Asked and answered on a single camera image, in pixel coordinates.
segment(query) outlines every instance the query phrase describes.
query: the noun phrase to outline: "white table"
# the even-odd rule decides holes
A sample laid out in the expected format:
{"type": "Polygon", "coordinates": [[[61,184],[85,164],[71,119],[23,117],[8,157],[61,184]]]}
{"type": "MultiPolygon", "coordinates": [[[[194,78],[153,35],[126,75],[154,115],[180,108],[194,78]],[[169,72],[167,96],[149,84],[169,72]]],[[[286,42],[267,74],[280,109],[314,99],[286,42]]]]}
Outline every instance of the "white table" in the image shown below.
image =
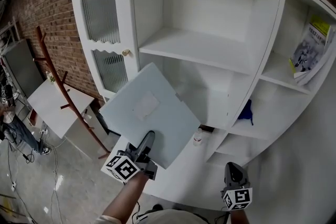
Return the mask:
{"type": "MultiPolygon", "coordinates": [[[[200,146],[194,146],[192,138],[168,169],[158,167],[155,181],[148,181],[144,193],[179,204],[221,210],[225,206],[220,192],[225,187],[224,167],[204,162],[208,138],[204,134],[200,146]]],[[[118,150],[125,150],[127,143],[125,137],[120,137],[105,164],[118,150]]],[[[104,167],[102,171],[111,176],[104,167]]]]}
{"type": "MultiPolygon", "coordinates": [[[[107,134],[90,107],[94,98],[66,84],[64,84],[64,87],[80,113],[87,109],[87,114],[92,117],[88,124],[94,127],[93,131],[100,141],[104,141],[107,134]]],[[[43,82],[28,98],[28,102],[59,138],[66,137],[77,149],[90,158],[98,157],[97,152],[100,146],[80,123],[76,114],[71,108],[61,110],[60,107],[68,104],[68,102],[56,83],[51,83],[49,80],[43,82]]]]}

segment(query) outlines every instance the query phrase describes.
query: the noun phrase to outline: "ribbed glass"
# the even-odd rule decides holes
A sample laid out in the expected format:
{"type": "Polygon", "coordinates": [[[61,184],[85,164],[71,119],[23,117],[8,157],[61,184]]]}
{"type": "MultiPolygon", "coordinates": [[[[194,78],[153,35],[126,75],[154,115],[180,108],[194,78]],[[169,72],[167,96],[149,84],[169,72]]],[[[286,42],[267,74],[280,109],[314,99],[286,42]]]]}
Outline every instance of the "ribbed glass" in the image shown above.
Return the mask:
{"type": "Polygon", "coordinates": [[[120,43],[116,0],[82,0],[89,38],[120,43]]]}
{"type": "Polygon", "coordinates": [[[105,89],[118,92],[127,82],[124,57],[115,52],[94,50],[100,78],[105,89]]]}

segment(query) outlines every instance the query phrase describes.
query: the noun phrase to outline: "human arm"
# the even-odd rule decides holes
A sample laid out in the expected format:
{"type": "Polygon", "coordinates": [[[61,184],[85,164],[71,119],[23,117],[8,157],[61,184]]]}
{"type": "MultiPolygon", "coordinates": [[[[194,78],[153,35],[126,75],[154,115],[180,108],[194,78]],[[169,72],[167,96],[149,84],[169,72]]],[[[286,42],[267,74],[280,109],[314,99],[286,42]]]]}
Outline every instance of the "human arm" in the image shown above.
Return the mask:
{"type": "Polygon", "coordinates": [[[11,105],[11,106],[8,106],[6,105],[6,112],[9,112],[9,111],[15,111],[15,106],[11,105]]]}
{"type": "Polygon", "coordinates": [[[1,104],[0,105],[0,116],[2,116],[8,110],[9,110],[9,107],[8,107],[7,104],[5,104],[5,105],[1,104]]]}
{"type": "Polygon", "coordinates": [[[232,224],[249,224],[244,210],[233,210],[230,215],[232,224]]]}
{"type": "Polygon", "coordinates": [[[148,179],[148,176],[142,172],[133,176],[105,209],[103,215],[119,219],[122,224],[125,224],[130,218],[148,179]]]}

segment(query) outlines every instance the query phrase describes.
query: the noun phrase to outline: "blue object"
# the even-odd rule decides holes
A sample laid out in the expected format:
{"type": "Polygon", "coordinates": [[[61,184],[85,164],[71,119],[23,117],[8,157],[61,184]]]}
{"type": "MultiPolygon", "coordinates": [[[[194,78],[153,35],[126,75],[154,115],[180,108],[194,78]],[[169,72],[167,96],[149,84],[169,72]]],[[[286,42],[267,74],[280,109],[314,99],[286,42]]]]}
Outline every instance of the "blue object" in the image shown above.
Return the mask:
{"type": "Polygon", "coordinates": [[[245,105],[245,107],[243,108],[243,110],[241,111],[238,119],[239,120],[251,120],[251,124],[253,125],[253,113],[251,111],[251,104],[252,104],[252,100],[249,99],[245,105]]]}

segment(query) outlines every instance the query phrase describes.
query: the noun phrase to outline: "jeans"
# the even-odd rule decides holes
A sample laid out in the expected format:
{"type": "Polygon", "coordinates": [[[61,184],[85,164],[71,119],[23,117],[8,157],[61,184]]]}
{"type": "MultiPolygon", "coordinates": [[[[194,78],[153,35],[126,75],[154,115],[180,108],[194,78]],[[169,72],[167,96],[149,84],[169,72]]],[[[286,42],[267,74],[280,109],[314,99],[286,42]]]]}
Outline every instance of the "jeans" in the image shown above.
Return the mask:
{"type": "Polygon", "coordinates": [[[17,117],[14,116],[11,123],[6,123],[11,133],[16,133],[23,141],[25,141],[37,153],[43,152],[42,143],[38,143],[26,125],[17,117]]]}

